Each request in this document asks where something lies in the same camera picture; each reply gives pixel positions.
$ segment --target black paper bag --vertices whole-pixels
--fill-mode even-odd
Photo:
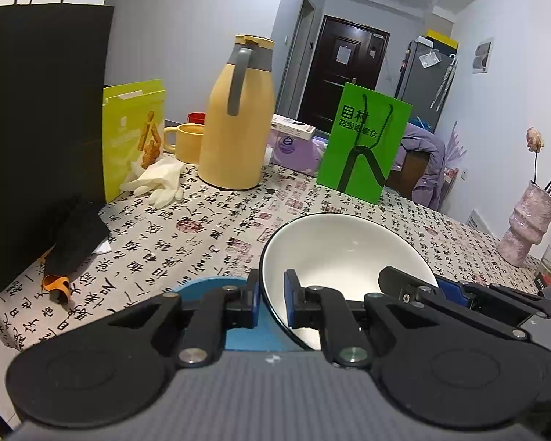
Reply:
[[[0,6],[0,291],[75,201],[104,204],[102,90],[113,7]]]

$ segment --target yellow box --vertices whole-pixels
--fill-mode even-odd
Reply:
[[[458,42],[456,42],[455,40],[452,40],[448,36],[445,36],[439,32],[436,32],[435,30],[427,31],[425,37],[433,38],[434,40],[440,41],[441,43],[445,43],[447,46],[451,46],[454,49],[459,48]]]

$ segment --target gray thermos handle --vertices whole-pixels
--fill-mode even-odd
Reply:
[[[245,73],[249,66],[249,58],[253,50],[251,48],[241,48],[237,53],[237,61],[233,70],[233,79],[231,79],[231,89],[228,93],[228,115],[238,116],[239,106],[241,105],[242,84],[245,81]]]

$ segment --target calligraphy tablecloth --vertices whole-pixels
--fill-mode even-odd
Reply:
[[[146,197],[123,194],[101,210],[112,251],[93,255],[72,276],[68,306],[49,300],[39,262],[0,293],[4,344],[22,350],[198,277],[244,277],[259,265],[263,246],[278,227],[317,212],[382,224],[409,241],[436,275],[535,293],[535,259],[512,267],[496,252],[495,238],[390,191],[372,205],[278,166],[265,168],[260,185],[245,192],[205,185],[195,166],[182,181],[182,203],[154,209]]]

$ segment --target yellow thermos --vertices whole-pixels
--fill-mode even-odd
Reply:
[[[237,35],[235,48],[210,94],[198,176],[221,189],[245,190],[262,176],[274,114],[274,42]]]

